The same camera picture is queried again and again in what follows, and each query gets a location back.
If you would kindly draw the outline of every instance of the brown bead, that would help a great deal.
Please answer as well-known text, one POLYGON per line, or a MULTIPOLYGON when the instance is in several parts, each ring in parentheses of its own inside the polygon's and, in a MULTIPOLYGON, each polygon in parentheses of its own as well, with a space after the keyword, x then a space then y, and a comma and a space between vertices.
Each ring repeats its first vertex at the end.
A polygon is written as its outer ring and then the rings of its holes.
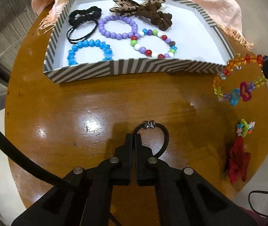
POLYGON ((169 43, 169 45, 170 45, 170 47, 172 47, 172 46, 175 46, 176 43, 175 43, 174 41, 171 41, 171 42, 169 43))

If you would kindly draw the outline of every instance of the red fabric flower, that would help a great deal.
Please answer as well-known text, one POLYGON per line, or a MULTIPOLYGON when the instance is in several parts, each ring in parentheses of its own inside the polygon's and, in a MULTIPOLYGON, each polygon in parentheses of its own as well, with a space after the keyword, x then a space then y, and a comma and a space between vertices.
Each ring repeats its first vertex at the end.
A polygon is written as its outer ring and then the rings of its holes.
POLYGON ((239 175, 242 176, 242 181, 245 182, 251 154, 244 152, 244 141, 242 136, 235 139, 229 154, 229 177, 231 184, 236 182, 239 175))

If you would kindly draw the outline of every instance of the table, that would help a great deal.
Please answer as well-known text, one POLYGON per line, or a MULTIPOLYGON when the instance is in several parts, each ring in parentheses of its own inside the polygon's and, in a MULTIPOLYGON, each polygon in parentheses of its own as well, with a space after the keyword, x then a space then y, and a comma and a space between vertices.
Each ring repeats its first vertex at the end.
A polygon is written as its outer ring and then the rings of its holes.
MULTIPOLYGON (((170 166, 190 166, 228 198, 245 185, 230 184, 224 165, 241 118, 256 121, 245 141, 251 153, 247 181, 268 154, 268 88, 236 107, 213 94, 212 74, 140 73, 56 85, 43 74, 50 32, 38 31, 45 9, 25 37, 13 66, 5 106, 6 137, 27 157, 64 177, 74 167, 90 168, 113 155, 144 120, 166 126, 170 142, 162 159, 170 166)), ((227 37, 236 53, 246 49, 227 37)), ((257 79, 260 69, 246 65, 223 82, 225 92, 242 80, 257 79)), ((155 153, 163 143, 158 129, 142 130, 144 145, 155 153)), ((28 174, 13 161, 12 175, 26 207, 51 185, 28 174)), ((114 187, 111 212, 122 225, 159 225, 153 187, 114 187)))

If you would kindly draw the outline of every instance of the black hair tie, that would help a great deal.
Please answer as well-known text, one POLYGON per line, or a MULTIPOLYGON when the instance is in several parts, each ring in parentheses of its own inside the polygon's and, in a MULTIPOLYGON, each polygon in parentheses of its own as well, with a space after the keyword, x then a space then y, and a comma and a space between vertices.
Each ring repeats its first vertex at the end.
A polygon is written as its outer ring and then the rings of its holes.
POLYGON ((89 38, 96 31, 96 29, 98 27, 97 19, 99 19, 100 17, 101 17, 101 9, 96 7, 96 6, 93 6, 87 10, 74 10, 74 11, 72 11, 69 15, 69 21, 68 21, 72 27, 67 31, 67 34, 66 34, 67 40, 71 44, 77 44, 77 42, 82 41, 82 40, 86 40, 87 38, 89 38), (80 25, 82 25, 83 23, 88 22, 88 21, 95 22, 95 27, 93 28, 93 30, 81 38, 71 39, 70 36, 71 36, 72 32, 74 32, 74 30, 76 28, 78 28, 80 25))

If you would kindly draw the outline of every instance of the purple beaded bracelet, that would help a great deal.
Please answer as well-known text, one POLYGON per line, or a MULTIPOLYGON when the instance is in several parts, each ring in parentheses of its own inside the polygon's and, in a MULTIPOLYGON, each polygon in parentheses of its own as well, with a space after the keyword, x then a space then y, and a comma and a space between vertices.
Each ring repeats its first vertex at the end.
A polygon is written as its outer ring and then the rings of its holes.
POLYGON ((119 16, 117 14, 111 15, 111 16, 106 16, 104 19, 100 19, 98 21, 98 30, 105 37, 111 37, 112 39, 116 38, 117 40, 120 40, 122 38, 123 39, 131 38, 132 36, 136 36, 137 39, 140 38, 140 35, 138 34, 138 25, 130 18, 122 17, 122 16, 119 16), (109 20, 117 20, 117 19, 124 21, 127 24, 129 24, 130 26, 132 26, 132 31, 129 33, 125 32, 123 34, 119 34, 119 33, 116 34, 115 32, 107 31, 104 27, 105 23, 107 23, 109 20))

